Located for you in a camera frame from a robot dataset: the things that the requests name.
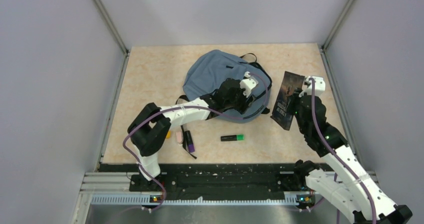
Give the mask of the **blue student backpack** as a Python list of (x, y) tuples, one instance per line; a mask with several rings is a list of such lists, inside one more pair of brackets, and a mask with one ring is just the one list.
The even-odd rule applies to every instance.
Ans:
[(232, 116), (217, 116), (216, 118), (238, 124), (253, 121), (260, 115), (270, 113), (268, 108), (272, 88), (272, 78), (256, 61), (247, 61), (243, 56), (236, 56), (215, 49), (202, 55), (188, 70), (182, 89), (184, 94), (179, 96), (176, 103), (192, 101), (198, 97), (210, 94), (217, 90), (227, 79), (242, 80), (245, 72), (250, 72), (258, 80), (258, 86), (252, 91), (256, 101), (244, 113), (228, 110), (226, 114)]

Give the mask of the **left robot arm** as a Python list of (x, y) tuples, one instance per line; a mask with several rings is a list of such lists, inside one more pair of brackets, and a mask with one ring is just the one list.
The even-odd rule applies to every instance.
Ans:
[(138, 151), (133, 156), (142, 174), (141, 184), (149, 191), (160, 186), (158, 152), (170, 129), (219, 116), (231, 119), (232, 116), (226, 113), (229, 110), (244, 114), (256, 99), (252, 92), (258, 84), (254, 77), (228, 78), (212, 93), (186, 103), (172, 106), (147, 104), (128, 127), (124, 139), (125, 142), (131, 141)]

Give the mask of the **dark sunset cover book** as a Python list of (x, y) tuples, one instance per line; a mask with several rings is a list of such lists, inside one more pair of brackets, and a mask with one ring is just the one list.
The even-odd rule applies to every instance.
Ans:
[(299, 94), (302, 90), (305, 76), (285, 71), (278, 90), (275, 104), (270, 118), (283, 130), (289, 131), (293, 122), (293, 112), (289, 111), (292, 95)]

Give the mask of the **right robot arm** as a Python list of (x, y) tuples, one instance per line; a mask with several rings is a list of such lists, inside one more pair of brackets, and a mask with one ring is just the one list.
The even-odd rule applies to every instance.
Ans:
[(359, 163), (345, 137), (327, 122), (327, 109), (318, 96), (303, 94), (296, 88), (288, 97), (288, 110), (308, 146), (341, 181), (327, 176), (318, 164), (299, 160), (293, 176), (297, 189), (318, 192), (351, 224), (406, 224), (411, 219), (411, 209), (383, 192)]

